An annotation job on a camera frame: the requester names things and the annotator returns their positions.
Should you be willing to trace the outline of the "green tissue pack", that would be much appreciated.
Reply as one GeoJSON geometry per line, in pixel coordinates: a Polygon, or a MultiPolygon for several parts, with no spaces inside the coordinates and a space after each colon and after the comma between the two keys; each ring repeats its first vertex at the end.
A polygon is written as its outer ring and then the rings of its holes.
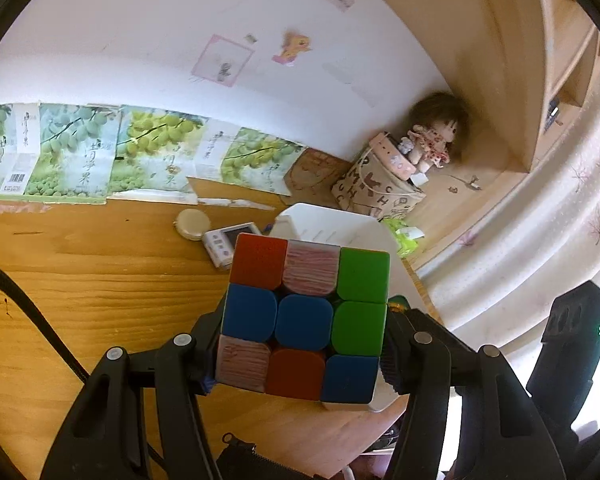
{"type": "Polygon", "coordinates": [[[383,218],[380,222],[393,236],[398,246],[398,256],[405,259],[418,248],[418,241],[425,237],[424,232],[416,226],[409,226],[399,218],[383,218]]]}

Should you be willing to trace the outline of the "pink square wall sticker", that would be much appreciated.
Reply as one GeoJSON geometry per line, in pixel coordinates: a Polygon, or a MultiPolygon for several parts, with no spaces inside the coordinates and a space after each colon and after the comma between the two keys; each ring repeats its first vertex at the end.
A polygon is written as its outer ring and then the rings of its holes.
{"type": "Polygon", "coordinates": [[[194,77],[232,88],[254,55],[254,50],[219,35],[213,35],[192,69],[194,77]]]}

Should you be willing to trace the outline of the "brown-haired rag doll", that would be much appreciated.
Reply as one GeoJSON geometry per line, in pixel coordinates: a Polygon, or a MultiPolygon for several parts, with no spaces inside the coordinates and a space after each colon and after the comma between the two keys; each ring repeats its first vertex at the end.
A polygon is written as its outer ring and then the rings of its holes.
{"type": "Polygon", "coordinates": [[[449,92],[434,92],[418,101],[407,115],[407,130],[398,150],[426,174],[460,159],[468,139],[468,109],[449,92]]]}

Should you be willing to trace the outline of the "round beige zip case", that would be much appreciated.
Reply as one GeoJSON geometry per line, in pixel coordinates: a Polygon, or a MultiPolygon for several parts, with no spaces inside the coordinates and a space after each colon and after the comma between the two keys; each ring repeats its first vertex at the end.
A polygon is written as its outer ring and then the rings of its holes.
{"type": "Polygon", "coordinates": [[[211,221],[203,211],[187,208],[176,216],[174,228],[186,240],[201,240],[211,229],[211,221]]]}

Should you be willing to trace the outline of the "white plastic bin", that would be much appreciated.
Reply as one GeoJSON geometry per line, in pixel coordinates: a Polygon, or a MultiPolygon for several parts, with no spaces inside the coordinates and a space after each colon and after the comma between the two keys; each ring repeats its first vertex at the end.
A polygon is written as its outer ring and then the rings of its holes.
{"type": "Polygon", "coordinates": [[[276,218],[271,235],[288,242],[283,285],[295,295],[306,296],[304,284],[330,274],[316,251],[339,250],[334,289],[318,295],[334,310],[325,347],[323,404],[374,413],[388,408],[398,396],[380,372],[389,300],[431,311],[389,230],[362,214],[295,204],[276,218]]]}

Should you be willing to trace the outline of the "green grape cardboard sheet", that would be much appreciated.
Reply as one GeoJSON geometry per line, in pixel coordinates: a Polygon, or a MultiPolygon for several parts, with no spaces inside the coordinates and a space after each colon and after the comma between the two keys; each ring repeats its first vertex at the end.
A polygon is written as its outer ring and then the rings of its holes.
{"type": "Polygon", "coordinates": [[[0,200],[193,203],[195,179],[286,195],[303,145],[138,106],[0,104],[0,200]]]}

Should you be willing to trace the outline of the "white handheld game console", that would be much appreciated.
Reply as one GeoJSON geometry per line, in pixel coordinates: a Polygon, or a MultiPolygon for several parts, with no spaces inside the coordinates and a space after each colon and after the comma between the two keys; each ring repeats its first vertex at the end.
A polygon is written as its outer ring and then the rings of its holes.
{"type": "Polygon", "coordinates": [[[228,269],[234,258],[235,245],[239,234],[257,234],[261,232],[253,222],[226,226],[222,229],[211,230],[201,237],[204,249],[217,269],[228,269]]]}

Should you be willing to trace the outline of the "colourful rubik's cube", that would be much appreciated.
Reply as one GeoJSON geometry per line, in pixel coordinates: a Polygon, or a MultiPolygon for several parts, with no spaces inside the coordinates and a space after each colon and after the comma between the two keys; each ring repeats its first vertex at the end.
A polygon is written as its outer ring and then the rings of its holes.
{"type": "Polygon", "coordinates": [[[304,284],[306,296],[295,295],[283,285],[289,269],[288,242],[238,235],[225,295],[217,382],[270,396],[322,402],[325,347],[334,310],[318,295],[334,289],[339,250],[316,253],[330,274],[304,284]]]}

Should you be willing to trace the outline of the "pink pencil case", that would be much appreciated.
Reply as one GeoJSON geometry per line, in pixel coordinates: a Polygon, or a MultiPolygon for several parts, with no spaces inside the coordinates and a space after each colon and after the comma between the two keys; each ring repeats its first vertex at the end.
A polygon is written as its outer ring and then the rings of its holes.
{"type": "Polygon", "coordinates": [[[407,181],[415,172],[415,166],[393,143],[388,132],[377,133],[368,142],[370,150],[395,177],[407,181]]]}

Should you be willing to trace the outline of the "brown cartoon cardboard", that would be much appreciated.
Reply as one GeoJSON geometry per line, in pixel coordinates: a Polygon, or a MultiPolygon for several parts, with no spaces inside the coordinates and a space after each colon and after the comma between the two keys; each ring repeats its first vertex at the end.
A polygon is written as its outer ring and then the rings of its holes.
{"type": "Polygon", "coordinates": [[[287,206],[306,203],[338,209],[332,186],[351,165],[347,160],[307,148],[285,174],[290,195],[280,199],[287,206]]]}

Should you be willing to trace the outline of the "dark green jar gold lid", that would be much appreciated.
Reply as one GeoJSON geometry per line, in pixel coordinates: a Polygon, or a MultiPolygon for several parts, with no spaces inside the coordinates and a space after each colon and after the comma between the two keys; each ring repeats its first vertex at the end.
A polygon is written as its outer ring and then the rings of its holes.
{"type": "Polygon", "coordinates": [[[390,297],[387,301],[387,306],[392,312],[406,312],[411,309],[410,304],[402,295],[390,297]]]}

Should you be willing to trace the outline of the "yellow cartoon wall hook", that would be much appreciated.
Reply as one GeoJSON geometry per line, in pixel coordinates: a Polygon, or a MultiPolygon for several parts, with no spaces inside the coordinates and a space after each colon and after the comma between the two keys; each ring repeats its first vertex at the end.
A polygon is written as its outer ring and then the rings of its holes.
{"type": "Polygon", "coordinates": [[[280,65],[291,66],[301,53],[311,50],[311,39],[308,36],[288,32],[282,50],[272,57],[280,65]]]}

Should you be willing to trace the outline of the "printed canvas bag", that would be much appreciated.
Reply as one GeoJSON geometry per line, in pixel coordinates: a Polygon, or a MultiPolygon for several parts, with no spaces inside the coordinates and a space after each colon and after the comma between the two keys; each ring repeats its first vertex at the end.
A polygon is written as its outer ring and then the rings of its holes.
{"type": "Polygon", "coordinates": [[[345,211],[404,219],[426,194],[392,174],[368,148],[333,185],[332,195],[345,211]]]}

